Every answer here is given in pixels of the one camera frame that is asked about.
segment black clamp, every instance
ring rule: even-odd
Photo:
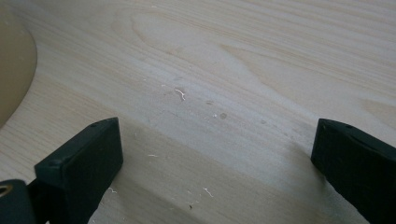
[[[0,182],[0,223],[88,223],[122,162],[118,119],[93,123],[39,162],[28,186]]]
[[[348,124],[320,119],[311,161],[370,223],[396,223],[396,148]]]

